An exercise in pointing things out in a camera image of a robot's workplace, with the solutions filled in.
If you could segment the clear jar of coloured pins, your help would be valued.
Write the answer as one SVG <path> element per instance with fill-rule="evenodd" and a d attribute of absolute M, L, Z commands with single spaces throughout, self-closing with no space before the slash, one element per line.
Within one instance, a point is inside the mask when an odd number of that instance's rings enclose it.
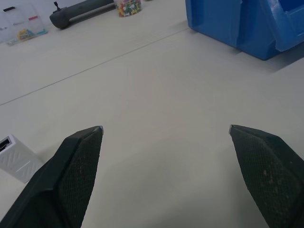
<path fill-rule="evenodd" d="M 141 0 L 114 0 L 114 5 L 121 18 L 137 14 L 142 10 Z"/>

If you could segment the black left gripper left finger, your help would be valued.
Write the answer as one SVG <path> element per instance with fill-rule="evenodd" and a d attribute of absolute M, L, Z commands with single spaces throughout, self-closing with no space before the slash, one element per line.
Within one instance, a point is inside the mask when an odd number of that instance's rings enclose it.
<path fill-rule="evenodd" d="M 104 129 L 67 137 L 30 179 L 0 228 L 81 228 L 95 184 Z"/>

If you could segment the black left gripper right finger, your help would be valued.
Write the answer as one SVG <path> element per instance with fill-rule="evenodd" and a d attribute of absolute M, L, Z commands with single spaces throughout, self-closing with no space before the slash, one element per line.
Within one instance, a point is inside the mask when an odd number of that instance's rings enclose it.
<path fill-rule="evenodd" d="M 269 228 L 304 228 L 304 160 L 279 136 L 232 124 L 245 185 Z"/>

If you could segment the white ribbed box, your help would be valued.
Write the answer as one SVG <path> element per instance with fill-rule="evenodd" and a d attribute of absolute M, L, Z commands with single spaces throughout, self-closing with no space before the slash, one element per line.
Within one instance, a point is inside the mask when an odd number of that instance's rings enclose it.
<path fill-rule="evenodd" d="M 27 183 L 44 165 L 40 158 L 14 135 L 0 141 L 0 168 Z"/>

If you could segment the clear plastic parts box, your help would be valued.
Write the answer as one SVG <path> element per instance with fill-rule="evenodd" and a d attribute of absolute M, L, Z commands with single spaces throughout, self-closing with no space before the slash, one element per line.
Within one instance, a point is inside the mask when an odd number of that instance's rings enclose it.
<path fill-rule="evenodd" d="M 8 46 L 47 34 L 36 8 L 31 3 L 0 8 L 0 41 Z"/>

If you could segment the blue plastic storage bin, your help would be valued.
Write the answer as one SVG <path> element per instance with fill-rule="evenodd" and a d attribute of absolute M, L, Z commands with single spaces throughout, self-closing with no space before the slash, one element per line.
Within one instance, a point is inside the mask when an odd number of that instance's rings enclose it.
<path fill-rule="evenodd" d="M 304 0 L 185 0 L 188 26 L 261 60 L 304 43 Z"/>

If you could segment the dark grey handheld controller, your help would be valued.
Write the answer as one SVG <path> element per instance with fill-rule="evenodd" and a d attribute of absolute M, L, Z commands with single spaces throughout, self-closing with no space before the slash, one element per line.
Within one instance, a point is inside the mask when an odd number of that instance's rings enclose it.
<path fill-rule="evenodd" d="M 84 0 L 83 2 L 60 8 L 54 1 L 57 10 L 49 16 L 52 24 L 58 29 L 65 29 L 70 25 L 70 20 L 98 8 L 114 3 L 114 0 Z"/>

